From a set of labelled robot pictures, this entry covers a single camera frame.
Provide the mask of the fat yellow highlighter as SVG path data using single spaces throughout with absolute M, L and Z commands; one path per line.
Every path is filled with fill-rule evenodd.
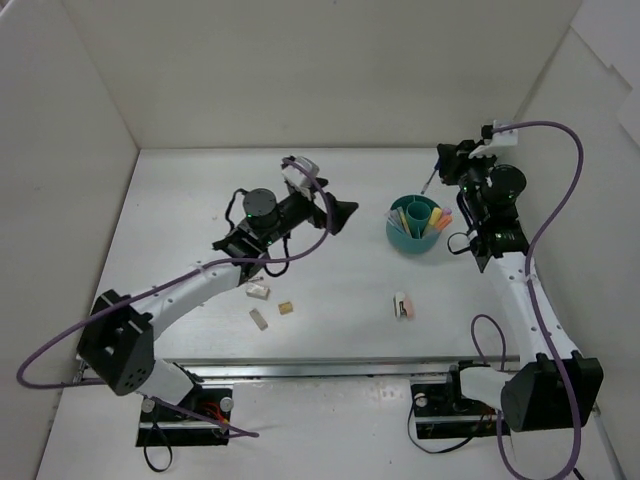
M 437 224 L 440 221 L 441 216 L 442 216 L 442 209 L 440 207 L 435 207 L 431 212 L 431 216 L 427 222 L 427 226 L 424 231 L 424 234 L 426 236 L 435 234 L 438 231 Z

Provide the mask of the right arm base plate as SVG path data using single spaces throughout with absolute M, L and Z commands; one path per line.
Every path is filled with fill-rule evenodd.
M 419 440 L 495 437 L 497 414 L 485 404 L 453 400 L 445 383 L 412 383 L 413 432 Z

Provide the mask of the orange capped clear highlighter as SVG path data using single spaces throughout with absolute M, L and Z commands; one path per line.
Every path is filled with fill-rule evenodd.
M 443 231 L 447 226 L 449 226 L 452 223 L 452 220 L 453 218 L 451 214 L 442 215 L 439 221 L 435 225 L 436 230 L 438 232 Z

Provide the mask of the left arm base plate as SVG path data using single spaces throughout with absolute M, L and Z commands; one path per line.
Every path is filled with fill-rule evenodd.
M 231 419 L 233 393 L 229 387 L 206 387 L 190 410 L 219 421 Z M 226 446 L 227 430 L 210 422 L 203 422 L 189 415 L 143 399 L 137 427 L 135 446 L 142 448 Z

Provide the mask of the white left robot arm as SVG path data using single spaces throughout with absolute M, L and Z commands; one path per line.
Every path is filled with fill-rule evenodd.
M 196 307 L 256 276 L 270 258 L 269 247 L 288 241 L 302 223 L 338 234 L 359 205 L 332 194 L 325 197 L 328 208 L 322 210 L 295 189 L 283 200 L 264 188 L 245 193 L 244 219 L 213 245 L 220 258 L 145 300 L 104 292 L 94 303 L 94 321 L 83 329 L 79 356 L 116 395 L 158 398 L 175 418 L 191 418 L 200 406 L 199 382 L 184 368 L 158 358 L 156 340 Z

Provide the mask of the yellow slim highlighter pen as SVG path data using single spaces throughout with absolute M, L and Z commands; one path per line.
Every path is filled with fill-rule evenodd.
M 402 208 L 398 208 L 398 209 L 396 209 L 396 213 L 398 214 L 398 217 L 400 218 L 400 222 L 401 222 L 402 227 L 405 230 L 406 234 L 410 238 L 412 238 L 412 232 L 411 232 L 411 229 L 410 229 L 409 224 L 407 222 L 404 210 Z

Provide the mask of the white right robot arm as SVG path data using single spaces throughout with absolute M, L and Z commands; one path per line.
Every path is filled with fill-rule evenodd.
M 520 369 L 514 374 L 488 365 L 460 364 L 444 384 L 445 405 L 464 412 L 477 401 L 501 411 L 516 432 L 582 428 L 596 401 L 604 373 L 585 358 L 560 324 L 537 277 L 531 246 L 519 222 L 516 200 L 524 174 L 478 156 L 478 143 L 440 144 L 438 174 L 456 186 L 468 230 L 468 252 L 501 299 L 514 333 Z

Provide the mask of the blue gel pen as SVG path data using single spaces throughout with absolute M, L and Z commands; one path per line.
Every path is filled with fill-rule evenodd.
M 427 190 L 429 189 L 432 181 L 434 180 L 436 175 L 439 173 L 439 169 L 440 169 L 440 161 L 437 161 L 436 164 L 434 165 L 434 168 L 433 168 L 431 174 L 429 175 L 428 179 L 426 180 L 426 182 L 424 183 L 423 187 L 421 188 L 420 195 L 424 195 L 427 192 Z

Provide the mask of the purple slim highlighter pen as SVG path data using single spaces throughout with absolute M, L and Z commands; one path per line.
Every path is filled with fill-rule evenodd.
M 389 210 L 385 213 L 385 217 L 387 219 L 387 222 L 394 225 L 396 228 L 401 228 L 401 222 L 398 219 L 398 217 L 396 216 L 396 212 L 393 210 Z

